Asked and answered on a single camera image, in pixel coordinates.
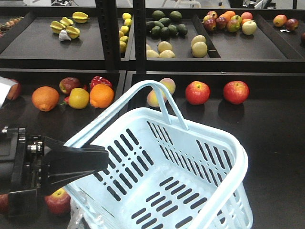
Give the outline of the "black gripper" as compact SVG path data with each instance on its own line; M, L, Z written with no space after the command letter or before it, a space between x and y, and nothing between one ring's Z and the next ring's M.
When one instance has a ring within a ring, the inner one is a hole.
M42 136L29 135L25 127L4 127L0 131L0 193L8 197L8 217L35 214L39 188L48 196L106 169L108 161L103 146L69 147L49 137L43 145Z

